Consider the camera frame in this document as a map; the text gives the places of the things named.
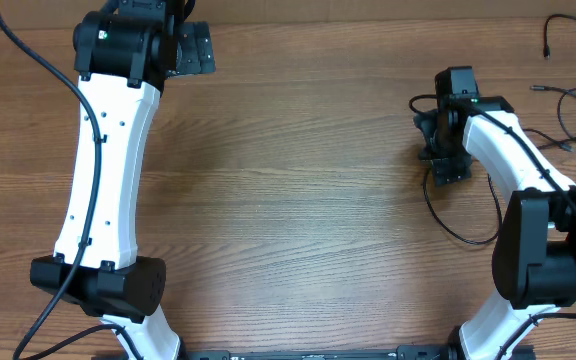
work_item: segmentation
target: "black metal bracket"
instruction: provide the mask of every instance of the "black metal bracket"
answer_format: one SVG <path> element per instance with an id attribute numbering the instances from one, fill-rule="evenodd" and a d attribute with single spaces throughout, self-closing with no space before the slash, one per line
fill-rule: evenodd
<path id="1" fill-rule="evenodd" d="M 208 23 L 184 23 L 178 31 L 181 57 L 176 70 L 168 72 L 168 78 L 215 72 L 215 53 Z"/>
<path id="2" fill-rule="evenodd" d="M 454 102 L 468 101 L 483 111 L 514 109 L 503 97 L 480 97 L 479 87 L 470 66 L 448 68 L 435 77 L 437 109 L 414 118 L 426 146 L 419 160 L 430 161 L 435 186 L 469 179 L 472 157 L 463 147 L 464 128 L 471 115 L 455 107 Z"/>

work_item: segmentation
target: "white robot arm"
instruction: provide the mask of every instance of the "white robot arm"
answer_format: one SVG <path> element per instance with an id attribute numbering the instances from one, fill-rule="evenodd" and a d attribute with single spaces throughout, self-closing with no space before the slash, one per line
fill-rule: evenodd
<path id="1" fill-rule="evenodd" d="M 438 110 L 420 113 L 415 124 L 427 143 L 420 158 L 432 162 L 436 185 L 468 178 L 472 155 L 508 204 L 492 259 L 496 289 L 452 339 L 454 357 L 441 359 L 510 359 L 537 325 L 536 315 L 556 313 L 576 301 L 576 217 L 519 141 L 575 206 L 576 185 L 526 137 L 505 99 L 479 96 L 472 68 L 439 73 L 435 87 Z M 566 242 L 548 242 L 552 227 L 568 232 Z"/>
<path id="2" fill-rule="evenodd" d="M 131 359 L 188 356 L 160 305 L 165 263 L 138 256 L 135 236 L 144 148 L 164 82 L 172 76 L 214 71 L 208 26 L 184 23 L 184 4 L 183 0 L 117 1 L 118 14 L 116 9 L 88 13 L 73 37 L 78 88 L 97 118 L 102 156 L 88 245 L 63 300 L 81 306 L 104 324 L 123 328 L 131 343 L 122 334 L 117 336 Z M 53 294 L 64 287 L 80 251 L 95 165 L 90 125 L 82 107 L 64 226 L 53 255 L 34 259 L 31 266 L 32 284 Z"/>
<path id="3" fill-rule="evenodd" d="M 539 161 L 564 190 L 575 183 L 555 169 L 537 150 L 537 147 L 521 130 L 519 118 L 506 111 L 490 111 L 489 115 L 511 127 L 515 133 L 537 154 Z M 534 188 L 542 192 L 555 189 L 546 182 L 519 144 L 496 125 L 481 115 L 469 117 L 464 129 L 463 145 L 466 151 L 478 159 L 500 188 L 506 200 L 513 192 Z M 553 304 L 531 305 L 514 309 L 495 289 L 472 320 L 462 325 L 459 341 L 467 360 L 492 360 L 503 344 L 526 322 L 531 315 L 557 312 Z M 509 359 L 513 349 L 535 326 L 530 326 L 508 349 L 503 360 Z"/>

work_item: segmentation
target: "tabletop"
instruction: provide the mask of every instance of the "tabletop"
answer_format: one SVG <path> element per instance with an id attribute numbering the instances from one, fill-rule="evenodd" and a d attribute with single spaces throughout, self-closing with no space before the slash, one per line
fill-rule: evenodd
<path id="1" fill-rule="evenodd" d="M 550 60 L 542 29 L 543 19 L 213 27 L 217 72 L 167 82 L 138 198 L 140 255 L 166 260 L 172 329 L 191 350 L 443 343 L 493 291 L 493 246 L 464 245 L 430 216 L 408 100 L 432 93 L 439 71 L 472 65 L 480 91 L 504 96 L 523 126 L 565 137 L 558 95 L 529 86 L 576 87 L 576 24 L 553 22 Z M 19 36 L 76 79 L 72 31 Z M 563 115 L 576 131 L 574 101 Z M 77 132 L 76 99 L 0 32 L 0 359 L 50 299 L 29 283 L 30 261 L 52 253 L 63 224 Z M 544 154 L 576 182 L 576 147 Z M 472 179 L 430 193 L 456 231 L 495 232 L 478 162 Z M 96 322 L 59 304 L 28 354 Z M 113 338 L 54 358 L 115 352 Z M 525 342 L 540 358 L 576 359 L 576 321 L 545 321 Z"/>

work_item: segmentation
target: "wooden table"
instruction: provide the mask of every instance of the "wooden table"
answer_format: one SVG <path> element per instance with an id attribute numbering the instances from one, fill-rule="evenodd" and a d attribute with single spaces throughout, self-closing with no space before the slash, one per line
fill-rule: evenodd
<path id="1" fill-rule="evenodd" d="M 557 96 L 529 85 L 576 86 L 576 24 L 553 22 L 546 61 L 542 22 L 214 27 L 218 72 L 167 83 L 137 214 L 140 254 L 166 260 L 162 305 L 189 348 L 443 343 L 471 318 L 493 290 L 492 247 L 462 245 L 430 217 L 407 103 L 433 92 L 437 72 L 472 65 L 482 93 L 562 137 Z M 76 78 L 71 31 L 19 35 Z M 28 270 L 65 217 L 77 112 L 66 87 L 0 33 L 0 359 L 49 300 Z M 576 104 L 564 113 L 576 130 Z M 576 151 L 545 153 L 576 181 Z M 494 207 L 484 169 L 473 172 L 431 192 L 447 223 L 483 238 Z M 60 304 L 28 353 L 94 324 Z M 576 322 L 547 321 L 527 342 L 543 359 L 576 359 Z M 97 334 L 54 358 L 117 349 Z"/>

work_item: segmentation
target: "cable connector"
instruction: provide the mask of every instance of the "cable connector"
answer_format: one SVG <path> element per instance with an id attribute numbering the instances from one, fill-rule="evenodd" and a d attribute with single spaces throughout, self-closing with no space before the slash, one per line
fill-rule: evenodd
<path id="1" fill-rule="evenodd" d="M 565 142 L 560 142 L 559 144 L 557 144 L 557 146 L 559 146 L 559 148 L 561 148 L 562 150 L 568 152 L 575 152 L 575 149 L 573 149 L 572 146 L 566 144 Z"/>

